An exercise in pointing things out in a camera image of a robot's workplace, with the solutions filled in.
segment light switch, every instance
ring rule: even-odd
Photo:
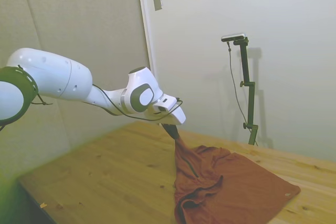
[[[162,9],[162,1],[161,0],[154,0],[154,8],[155,8],[155,10],[161,10]]]

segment door frame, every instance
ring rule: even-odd
[[[152,38],[150,18],[149,18],[148,0],[140,0],[140,6],[141,6],[141,13],[142,13],[143,27],[145,30],[149,66],[151,68],[153,75],[157,79],[158,72],[157,72],[157,68],[155,64],[155,51],[154,51],[154,42]]]

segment table surface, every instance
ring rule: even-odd
[[[224,147],[301,187],[270,224],[336,223],[336,163],[180,131],[189,147]],[[176,223],[174,141],[135,122],[20,178],[56,223]]]

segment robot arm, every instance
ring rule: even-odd
[[[106,91],[92,83],[91,72],[84,65],[50,52],[22,48],[0,69],[0,126],[19,119],[37,94],[156,123],[179,125],[186,119],[177,98],[164,94],[146,67],[129,73],[126,88]]]

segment orange cloth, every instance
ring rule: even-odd
[[[300,192],[237,153],[175,141],[179,224],[265,224]]]

